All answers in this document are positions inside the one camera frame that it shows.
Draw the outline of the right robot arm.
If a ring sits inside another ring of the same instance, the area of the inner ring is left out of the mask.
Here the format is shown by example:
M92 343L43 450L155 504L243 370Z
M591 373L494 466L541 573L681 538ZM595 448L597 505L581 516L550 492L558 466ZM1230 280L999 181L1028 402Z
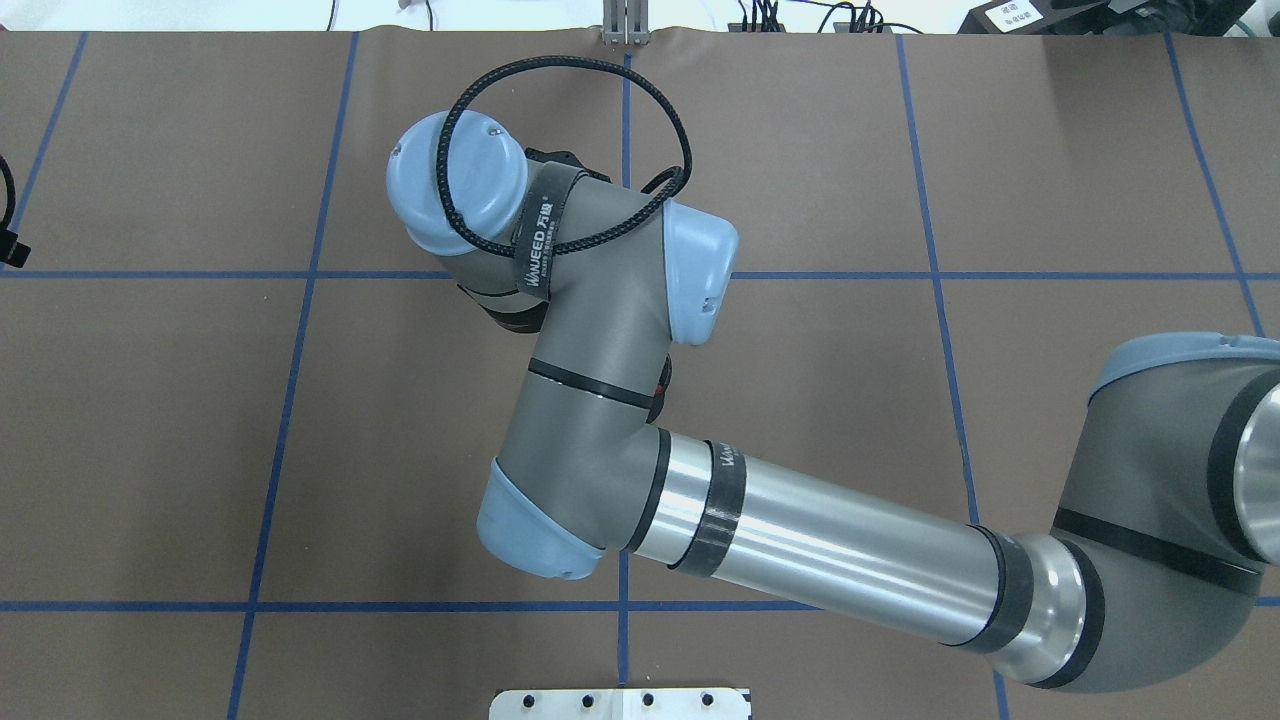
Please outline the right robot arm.
M657 427L669 346L708 341L737 233L664 200L622 240L559 236L639 192L530 160L489 117L411 126L390 205L494 320L538 343L477 515L525 573L593 574L625 550L983 655L1079 693L1165 682L1242 629L1277 565L1277 342L1213 332L1120 345L1091 392L1053 523L1009 536Z

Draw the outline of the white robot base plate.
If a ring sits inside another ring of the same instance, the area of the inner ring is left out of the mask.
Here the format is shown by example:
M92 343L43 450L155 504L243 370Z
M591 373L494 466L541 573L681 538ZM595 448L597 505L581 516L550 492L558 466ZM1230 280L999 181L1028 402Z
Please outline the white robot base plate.
M502 691L489 719L753 719L748 689L731 687Z

